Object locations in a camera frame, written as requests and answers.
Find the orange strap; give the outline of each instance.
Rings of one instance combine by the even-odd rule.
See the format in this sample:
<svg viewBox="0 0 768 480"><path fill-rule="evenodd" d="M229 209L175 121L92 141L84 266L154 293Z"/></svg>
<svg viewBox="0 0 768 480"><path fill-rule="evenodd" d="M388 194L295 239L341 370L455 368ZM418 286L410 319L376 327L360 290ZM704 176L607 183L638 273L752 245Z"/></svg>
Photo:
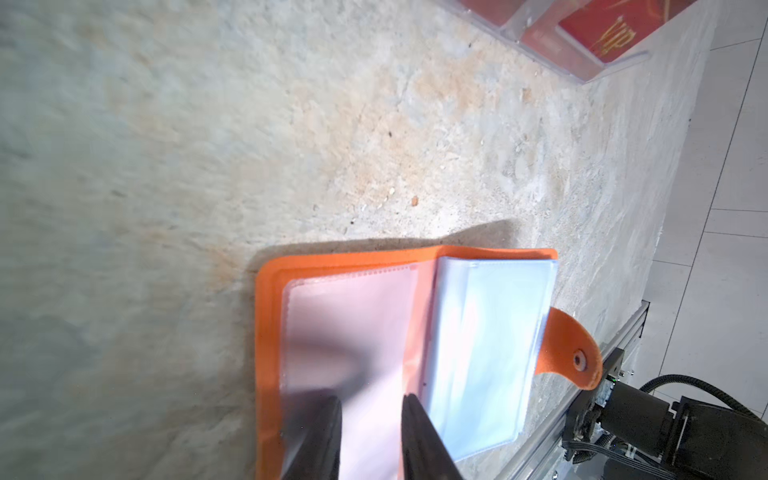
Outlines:
<svg viewBox="0 0 768 480"><path fill-rule="evenodd" d="M501 250L440 245L414 250L280 257L266 263L256 278L256 476L277 480L283 464L280 441L280 331L283 290L291 280L373 270L439 257L468 260L556 260L551 249ZM550 310L536 373L558 373L581 389L602 377L600 350L573 317Z"/></svg>

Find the grout line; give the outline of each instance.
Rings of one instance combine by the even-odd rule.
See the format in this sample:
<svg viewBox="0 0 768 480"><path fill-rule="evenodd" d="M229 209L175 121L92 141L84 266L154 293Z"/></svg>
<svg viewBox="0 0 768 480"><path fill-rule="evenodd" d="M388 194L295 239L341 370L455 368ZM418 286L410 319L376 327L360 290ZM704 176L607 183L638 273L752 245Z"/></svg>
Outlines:
<svg viewBox="0 0 768 480"><path fill-rule="evenodd" d="M751 41L762 40L762 39L763 37L753 38L752 40L738 41L737 43L732 43L730 45L723 45L722 47L710 48L710 51L720 50L721 48L733 47L734 45L741 45L743 43L750 43Z"/></svg>
<svg viewBox="0 0 768 480"><path fill-rule="evenodd" d="M692 267L691 265L685 265L685 264L683 264L683 263L665 262L665 261L663 261L663 260L653 260L653 261L654 261L654 262L659 262L659 263L669 263L670 265L680 265L680 266L687 266L688 268L691 268L691 267Z"/></svg>
<svg viewBox="0 0 768 480"><path fill-rule="evenodd" d="M704 221L704 228L707 228L707 221L710 219L710 213L712 213L712 205L715 203L715 196L717 195L717 188L720 186L720 178L723 177L723 170L725 170L725 163L728 160L728 153L730 152L730 145L733 143L733 136L736 133L736 127L739 126L739 117L741 117L741 110L744 108L744 101L746 100L746 94L750 90L750 83L752 83L752 74L755 73L755 65L757 65L757 58L760 56L760 48L763 46L763 37L766 34L766 28L768 28L768 19L763 26L763 34L760 36L760 43L757 45L757 53L755 53L755 61L752 62L752 70L750 71L750 77L746 81L746 88L744 88L744 96L741 98L741 105L739 106L739 114L736 116L736 122L733 125L733 131L730 132L730 141L728 142L728 148L725 150L725 157L723 158L723 166L720 168L720 175L717 176L717 183L715 184L715 191L712 194L712 201L710 202L710 209L707 210L707 218ZM699 244L696 245L696 253L694 253L694 265L696 264L696 255L699 254L699 248L701 248L701 240L704 238L704 228L701 230L701 237L699 237ZM688 283L690 283L690 276L694 273L694 268L691 267L688 272L688 280L685 281L685 287L683 288L683 296L680 298L680 305L677 307L677 313L674 316L674 323L672 323L672 330L670 331L670 338L667 341L667 348L664 350L664 356L661 358L661 367L659 367L659 376L661 376L661 370L664 368L664 362L667 360L667 354L670 351L670 344L672 343L672 335L674 335L674 327L677 325L677 318L680 316L680 310L683 308L683 300L685 299L685 292L688 290Z"/></svg>
<svg viewBox="0 0 768 480"><path fill-rule="evenodd" d="M761 237L760 235L742 235L741 233L707 232L706 230L703 233L714 233L715 235L733 235L734 237L768 238L768 237Z"/></svg>
<svg viewBox="0 0 768 480"><path fill-rule="evenodd" d="M725 210L726 212L755 212L756 214L768 214L765 210L737 210L735 208L710 208L710 210Z"/></svg>

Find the tile floor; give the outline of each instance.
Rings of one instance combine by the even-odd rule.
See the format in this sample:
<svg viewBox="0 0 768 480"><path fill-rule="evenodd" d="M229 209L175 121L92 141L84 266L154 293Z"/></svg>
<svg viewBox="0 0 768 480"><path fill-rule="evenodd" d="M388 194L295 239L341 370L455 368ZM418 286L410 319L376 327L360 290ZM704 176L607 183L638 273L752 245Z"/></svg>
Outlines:
<svg viewBox="0 0 768 480"><path fill-rule="evenodd" d="M767 0L724 2L645 299L631 384L703 379L768 419ZM712 403L693 387L656 395Z"/></svg>

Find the marbled gray surface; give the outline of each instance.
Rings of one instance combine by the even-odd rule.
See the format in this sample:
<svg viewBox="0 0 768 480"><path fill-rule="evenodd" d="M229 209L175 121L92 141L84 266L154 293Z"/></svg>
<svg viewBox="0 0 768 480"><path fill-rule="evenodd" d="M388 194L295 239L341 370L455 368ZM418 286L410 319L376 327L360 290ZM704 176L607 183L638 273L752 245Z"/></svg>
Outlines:
<svg viewBox="0 0 768 480"><path fill-rule="evenodd" d="M610 339L716 14L576 86L430 2L0 2L0 477L251 478L253 275L285 252L553 247L554 304Z"/></svg>

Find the open wallet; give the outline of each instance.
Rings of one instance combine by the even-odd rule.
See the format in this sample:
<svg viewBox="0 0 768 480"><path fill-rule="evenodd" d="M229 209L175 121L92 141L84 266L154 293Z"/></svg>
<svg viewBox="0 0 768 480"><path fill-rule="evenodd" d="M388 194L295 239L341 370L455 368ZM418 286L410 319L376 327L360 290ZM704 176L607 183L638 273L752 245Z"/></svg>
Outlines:
<svg viewBox="0 0 768 480"><path fill-rule="evenodd" d="M455 462L515 440L533 376L581 389L597 344L551 308L554 250L437 246L271 260L256 279L257 478L289 468L329 398L342 480L402 477L403 396Z"/></svg>

